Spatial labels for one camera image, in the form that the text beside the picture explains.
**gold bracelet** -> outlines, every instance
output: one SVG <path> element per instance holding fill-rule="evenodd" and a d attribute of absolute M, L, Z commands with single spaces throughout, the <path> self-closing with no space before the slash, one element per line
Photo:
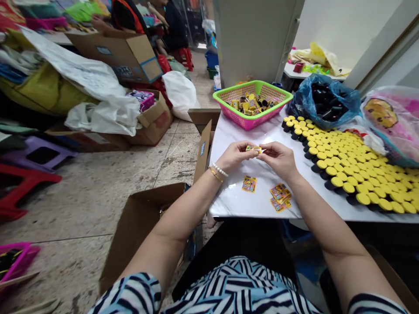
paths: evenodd
<path fill-rule="evenodd" d="M 221 183 L 223 183 L 224 182 L 224 180 L 223 179 L 221 179 L 216 173 L 215 173 L 215 171 L 211 168 L 211 167 L 208 167 L 210 170 L 211 170 L 211 172 L 213 173 L 213 175 L 215 175 L 215 177 L 217 178 L 217 180 L 218 181 L 220 181 Z"/>

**tiled floor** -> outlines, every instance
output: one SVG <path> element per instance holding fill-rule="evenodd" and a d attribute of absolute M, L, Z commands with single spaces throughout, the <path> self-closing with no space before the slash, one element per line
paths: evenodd
<path fill-rule="evenodd" d="M 212 100 L 213 81 L 204 54 L 193 52 L 192 58 L 195 68 L 190 75 L 199 103 L 203 108 L 218 107 Z M 55 314 L 86 313 L 99 297 L 98 279 L 127 197 L 165 184 L 192 184 L 198 143 L 194 125 L 175 119 L 156 147 L 80 154 L 60 169 L 63 180 L 32 199 L 26 216 L 0 225 L 0 245 L 30 241 L 41 247 L 29 269 L 41 273 L 15 291 L 0 313 L 52 298 L 61 300 Z M 204 225 L 203 230 L 206 241 L 214 229 Z M 175 278 L 186 267 L 184 263 Z M 162 308 L 171 301 L 167 297 Z"/>

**green basket rim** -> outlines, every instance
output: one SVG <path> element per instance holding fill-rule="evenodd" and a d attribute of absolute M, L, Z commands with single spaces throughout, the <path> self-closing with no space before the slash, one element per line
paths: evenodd
<path fill-rule="evenodd" d="M 222 93 L 230 92 L 232 90 L 237 89 L 238 87 L 245 87 L 245 86 L 248 86 L 248 85 L 256 84 L 258 82 L 262 83 L 263 85 L 268 85 L 269 87 L 277 90 L 278 92 L 281 92 L 281 93 L 285 94 L 285 99 L 282 102 L 280 102 L 279 104 L 273 106 L 272 108 L 269 108 L 268 110 L 265 110 L 264 112 L 262 112 L 262 113 L 260 113 L 260 114 L 258 114 L 256 116 L 247 116 L 244 113 L 241 113 L 240 111 L 234 109 L 232 106 L 229 106 L 225 101 L 223 101 L 219 97 L 219 95 L 222 94 Z M 218 101 L 220 104 L 222 104 L 224 107 L 226 107 L 227 109 L 229 109 L 232 112 L 234 112 L 235 114 L 237 114 L 239 117 L 241 117 L 243 119 L 246 119 L 246 120 L 257 120 L 257 119 L 259 119 L 259 118 L 261 118 L 261 117 L 263 117 L 263 116 L 271 113 L 272 111 L 274 111 L 274 110 L 276 110 L 276 109 L 284 106 L 286 103 L 288 103 L 289 101 L 291 101 L 294 98 L 294 96 L 290 92 L 287 92 L 287 91 L 285 91 L 285 90 L 283 90 L 283 89 L 281 89 L 279 87 L 273 86 L 272 84 L 269 84 L 267 82 L 260 81 L 260 80 L 254 80 L 254 81 L 250 81 L 250 82 L 247 82 L 247 83 L 243 83 L 243 84 L 239 84 L 239 85 L 228 87 L 226 89 L 219 90 L 219 91 L 213 93 L 213 98 L 216 101 Z"/>

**blue plastic bag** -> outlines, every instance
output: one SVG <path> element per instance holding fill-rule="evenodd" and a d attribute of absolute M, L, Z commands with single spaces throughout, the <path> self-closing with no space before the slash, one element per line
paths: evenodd
<path fill-rule="evenodd" d="M 314 83 L 328 85 L 329 90 L 334 96 L 338 98 L 342 105 L 348 108 L 348 111 L 344 113 L 339 120 L 327 122 L 317 117 L 316 106 L 313 101 L 311 90 L 311 85 Z M 346 97 L 341 97 L 341 92 L 345 92 L 347 94 Z M 299 115 L 303 115 L 303 112 L 305 111 L 317 126 L 324 130 L 329 130 L 350 121 L 360 114 L 361 97 L 357 90 L 346 87 L 341 82 L 334 81 L 327 75 L 313 73 L 300 84 L 298 91 L 294 95 L 294 102 L 291 106 L 292 108 L 290 109 L 295 114 L 295 111 L 298 111 Z"/>

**blue bin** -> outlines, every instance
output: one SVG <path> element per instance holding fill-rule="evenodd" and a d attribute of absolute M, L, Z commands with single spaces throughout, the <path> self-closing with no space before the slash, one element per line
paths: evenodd
<path fill-rule="evenodd" d="M 218 55 L 212 53 L 211 51 L 207 51 L 205 53 L 206 62 L 208 64 L 209 68 L 215 68 L 216 65 L 219 65 L 218 63 Z"/>

